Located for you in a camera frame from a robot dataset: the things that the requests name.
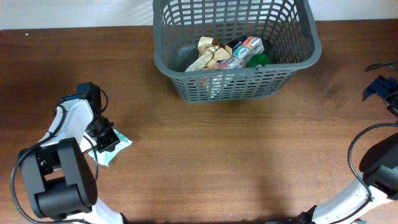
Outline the mint green packet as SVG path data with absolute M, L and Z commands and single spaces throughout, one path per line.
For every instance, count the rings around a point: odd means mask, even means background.
M 97 159 L 98 159 L 99 165 L 108 167 L 110 162 L 116 157 L 116 155 L 119 152 L 121 152 L 123 149 L 125 149 L 133 144 L 133 142 L 130 139 L 125 137 L 125 135 L 121 134 L 116 129 L 113 129 L 113 131 L 119 138 L 120 142 L 117 143 L 117 145 L 115 146 L 115 150 L 112 152 L 104 151 L 101 153 L 97 153 Z

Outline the grey plastic shopping basket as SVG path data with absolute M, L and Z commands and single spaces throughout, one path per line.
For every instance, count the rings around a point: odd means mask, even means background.
M 308 0 L 155 0 L 154 62 L 190 103 L 268 97 L 322 47 Z

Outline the green lid glass jar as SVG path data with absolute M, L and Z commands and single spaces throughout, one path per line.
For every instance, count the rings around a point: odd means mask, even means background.
M 255 54 L 249 60 L 248 67 L 251 67 L 251 68 L 255 68 L 256 66 L 264 67 L 270 63 L 271 63 L 271 61 L 267 55 Z

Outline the beige brown snack bag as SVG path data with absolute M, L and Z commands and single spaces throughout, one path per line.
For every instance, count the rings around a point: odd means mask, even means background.
M 188 66 L 185 72 L 207 70 L 217 61 L 229 59 L 233 53 L 231 47 L 211 37 L 201 37 L 197 49 L 199 57 Z

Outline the tissue pack multipack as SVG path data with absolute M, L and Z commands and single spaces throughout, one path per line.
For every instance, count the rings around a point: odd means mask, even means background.
M 212 69 L 235 69 L 245 67 L 251 57 L 255 54 L 261 54 L 264 51 L 264 45 L 260 37 L 249 36 L 244 42 L 241 42 L 233 51 L 232 56 L 221 62 L 216 62 Z

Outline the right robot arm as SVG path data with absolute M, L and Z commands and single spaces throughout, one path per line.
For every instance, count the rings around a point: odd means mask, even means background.
M 356 172 L 352 163 L 354 145 L 378 128 L 396 128 L 397 123 L 379 123 L 358 133 L 349 145 L 347 160 L 355 180 L 329 201 L 302 212 L 293 223 L 355 223 L 361 215 L 397 200 L 397 133 L 370 147 Z

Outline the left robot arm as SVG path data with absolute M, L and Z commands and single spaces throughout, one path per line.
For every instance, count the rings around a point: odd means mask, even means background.
M 31 223 L 127 223 L 98 197 L 97 172 L 86 159 L 84 143 L 95 154 L 113 152 L 120 142 L 102 114 L 106 93 L 92 82 L 60 98 L 44 137 L 23 149 L 11 173 L 11 197 Z

